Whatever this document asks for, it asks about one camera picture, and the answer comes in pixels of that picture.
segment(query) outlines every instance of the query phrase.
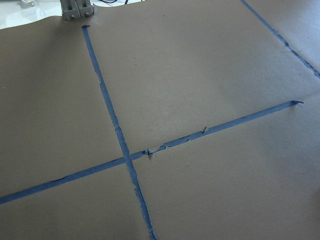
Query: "blue tape strip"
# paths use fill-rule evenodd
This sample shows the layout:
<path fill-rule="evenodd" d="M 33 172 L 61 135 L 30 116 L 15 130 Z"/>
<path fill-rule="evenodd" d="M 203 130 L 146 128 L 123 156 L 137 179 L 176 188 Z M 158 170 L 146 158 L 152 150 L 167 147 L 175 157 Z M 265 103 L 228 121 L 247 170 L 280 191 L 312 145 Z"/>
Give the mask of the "blue tape strip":
<path fill-rule="evenodd" d="M 167 147 L 174 147 L 174 146 L 183 144 L 185 142 L 188 142 L 189 140 L 201 138 L 203 136 L 206 136 L 206 135 L 209 135 L 209 134 L 212 134 L 212 133 L 215 133 L 215 132 L 218 132 L 218 131 L 221 131 L 221 130 L 231 128 L 233 126 L 248 122 L 250 120 L 260 118 L 260 117 L 263 117 L 268 114 L 272 114 L 274 112 L 277 112 L 277 111 L 283 110 L 285 108 L 289 108 L 291 106 L 294 106 L 298 103 L 303 104 L 303 102 L 301 102 L 301 101 L 289 101 L 289 102 L 286 102 L 286 103 L 283 103 L 283 104 L 280 104 L 280 105 L 277 105 L 277 106 L 274 106 L 274 107 L 271 107 L 271 108 L 268 108 L 268 109 L 265 109 L 265 110 L 262 110 L 262 111 L 259 111 L 256 113 L 253 113 L 253 114 L 245 116 L 245 117 L 237 118 L 233 121 L 229 121 L 229 122 L 220 124 L 218 126 L 210 127 L 208 129 L 208 131 L 206 131 L 206 132 L 205 132 L 205 130 L 195 132 L 195 133 L 190 134 L 188 136 L 184 136 L 184 137 L 169 141 L 167 143 L 164 143 L 161 147 L 159 147 L 157 149 L 156 152 L 162 151 L 162 150 L 166 149 Z M 136 160 L 136 159 L 141 158 L 143 155 L 152 155 L 154 153 L 155 153 L 154 151 L 152 151 L 150 148 L 148 148 L 147 151 L 138 151 L 136 153 L 131 154 L 130 158 L 132 160 Z M 100 164 L 100 165 L 97 165 L 94 167 L 90 167 L 88 169 L 85 169 L 85 170 L 82 170 L 82 171 L 79 171 L 79 172 L 76 172 L 73 174 L 70 174 L 68 176 L 65 176 L 63 178 L 60 178 L 60 179 L 57 179 L 54 181 L 49 181 L 49 182 L 46 182 L 46 183 L 43 183 L 43 184 L 40 184 L 37 186 L 27 188 L 22 191 L 18 191 L 18 192 L 15 192 L 15 193 L 12 193 L 12 194 L 9 194 L 6 196 L 2 196 L 2 197 L 0 197 L 0 205 L 11 202 L 13 200 L 17 200 L 17 199 L 26 197 L 28 195 L 32 195 L 32 194 L 41 192 L 43 190 L 47 190 L 47 189 L 59 186 L 61 184 L 65 184 L 65 183 L 77 180 L 79 178 L 83 178 L 83 177 L 91 175 L 91 174 L 98 173 L 98 172 L 106 170 L 106 169 L 116 167 L 116 166 L 118 166 L 120 164 L 124 164 L 124 163 L 125 163 L 125 158 L 121 157 L 121 158 L 115 159 L 113 161 L 109 161 L 109 162 L 106 162 L 106 163 L 103 163 L 103 164 Z"/>
<path fill-rule="evenodd" d="M 253 119 L 261 118 L 265 115 L 275 113 L 277 111 L 289 108 L 289 107 L 297 105 L 299 103 L 303 104 L 302 101 L 294 101 L 294 100 L 288 101 L 283 104 L 273 106 L 273 107 L 270 107 L 270 108 L 262 110 L 262 111 L 258 111 L 256 113 L 253 113 L 253 114 L 241 117 L 241 118 L 237 118 L 235 120 L 228 121 L 226 123 L 223 123 L 223 124 L 220 124 L 217 126 L 210 127 L 207 131 L 205 131 L 207 128 L 207 127 L 205 127 L 204 130 L 202 130 L 202 131 L 197 131 L 197 132 L 192 133 L 190 135 L 187 135 L 187 136 L 184 136 L 184 137 L 172 140 L 172 141 L 168 141 L 168 142 L 162 144 L 156 151 L 152 151 L 150 148 L 148 148 L 148 151 L 144 151 L 143 153 L 145 155 L 154 154 L 156 152 L 165 150 L 166 148 L 171 148 L 171 147 L 186 143 L 189 140 L 195 140 L 195 139 L 201 138 L 203 136 L 213 134 L 213 133 L 234 127 L 236 125 L 243 124 L 243 123 L 251 121 Z"/>
<path fill-rule="evenodd" d="M 309 69 L 311 69 L 314 75 L 320 79 L 320 73 L 302 56 L 300 56 L 295 50 L 293 50 L 289 43 L 281 36 L 266 20 L 264 20 L 259 13 L 257 13 L 245 0 L 241 0 L 241 2 Z"/>
<path fill-rule="evenodd" d="M 42 183 L 40 185 L 27 188 L 22 191 L 18 191 L 18 192 L 0 197 L 0 205 L 11 202 L 13 200 L 17 200 L 17 199 L 29 196 L 29 195 L 32 195 L 32 194 L 36 194 L 38 192 L 59 186 L 61 184 L 65 184 L 65 183 L 86 177 L 91 174 L 101 172 L 106 169 L 113 168 L 113 167 L 118 166 L 123 163 L 125 163 L 125 159 L 123 157 L 118 158 L 118 159 L 115 159 L 115 160 L 112 160 L 112 161 L 109 161 L 109 162 L 106 162 L 106 163 L 103 163 L 103 164 L 100 164 L 100 165 L 97 165 L 94 167 L 90 167 L 90 168 L 82 170 L 82 171 L 78 171 L 76 173 L 70 174 L 68 176 L 65 176 L 65 177 L 57 179 L 57 180 L 48 181 L 48 182 Z"/>
<path fill-rule="evenodd" d="M 88 25 L 84 25 L 82 27 L 82 31 L 83 31 L 83 35 L 84 35 L 84 38 L 85 38 L 86 46 L 88 48 L 88 51 L 89 51 L 89 54 L 90 54 L 90 57 L 91 57 L 92 65 L 93 65 L 94 71 L 96 72 L 96 74 L 97 74 L 97 76 L 98 76 L 98 78 L 100 80 L 100 88 L 101 88 L 101 91 L 102 91 L 102 95 L 103 95 L 106 107 L 108 109 L 109 115 L 111 117 L 112 124 L 113 124 L 114 130 L 115 130 L 115 134 L 116 134 L 116 136 L 118 138 L 118 141 L 120 143 L 121 150 L 122 150 L 122 153 L 123 153 L 123 157 L 124 157 L 126 166 L 128 168 L 131 180 L 132 180 L 133 184 L 135 185 L 135 194 L 136 194 L 136 196 L 138 198 L 139 205 L 140 205 L 140 208 L 141 208 L 141 211 L 142 211 L 142 215 L 143 215 L 144 221 L 147 224 L 148 232 L 149 232 L 149 235 L 150 235 L 150 239 L 151 240 L 156 240 L 157 236 L 156 236 L 156 233 L 155 233 L 155 231 L 153 229 L 153 225 L 152 225 L 152 222 L 151 222 L 151 219 L 150 219 L 147 203 L 146 203 L 146 201 L 144 199 L 144 196 L 142 194 L 142 191 L 141 191 L 141 188 L 140 188 L 140 184 L 139 184 L 139 180 L 138 180 L 138 176 L 137 176 L 137 172 L 136 172 L 136 170 L 134 168 L 134 165 L 132 163 L 132 159 L 130 157 L 130 152 L 129 152 L 127 143 L 125 141 L 124 134 L 123 134 L 123 132 L 122 132 L 120 126 L 119 126 L 119 121 L 118 121 L 118 118 L 117 118 L 117 116 L 115 114 L 114 106 L 113 106 L 113 104 L 111 102 L 111 98 L 110 98 L 110 95 L 108 93 L 104 78 L 102 76 L 102 73 L 101 73 L 101 70 L 100 70 L 100 67 L 99 67 L 99 64 L 98 64 L 98 60 L 97 60 L 95 52 L 94 52 L 94 48 L 93 48 L 93 46 L 91 44 L 90 36 L 89 36 L 89 33 L 88 33 L 88 29 L 87 29 L 88 27 L 89 27 Z"/>

